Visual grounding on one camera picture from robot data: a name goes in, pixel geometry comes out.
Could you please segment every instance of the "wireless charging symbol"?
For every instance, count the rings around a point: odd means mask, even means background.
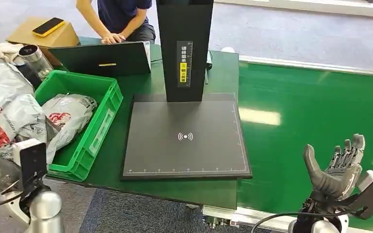
[[[188,134],[183,134],[183,133],[179,133],[178,134],[178,140],[179,141],[182,141],[182,140],[189,140],[189,141],[192,141],[194,139],[194,135],[192,133],[188,133]]]

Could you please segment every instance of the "black vertical column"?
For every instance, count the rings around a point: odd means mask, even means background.
[[[202,101],[214,0],[156,0],[168,102]]]

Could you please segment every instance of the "yellow label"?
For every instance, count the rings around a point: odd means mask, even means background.
[[[99,64],[99,67],[110,67],[110,66],[116,66],[116,63],[108,63],[108,64]]]
[[[186,62],[179,63],[179,82],[180,83],[187,82],[187,63]]]

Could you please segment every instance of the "green plastic crate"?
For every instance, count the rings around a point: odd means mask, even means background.
[[[42,106],[57,94],[67,93],[90,96],[98,107],[86,128],[56,152],[48,174],[83,181],[91,170],[123,96],[115,79],[54,70],[36,90],[35,98]]]

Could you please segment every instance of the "person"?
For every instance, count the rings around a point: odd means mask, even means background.
[[[152,0],[98,0],[98,15],[91,2],[76,0],[76,8],[102,38],[102,43],[155,42],[155,30],[147,18]]]

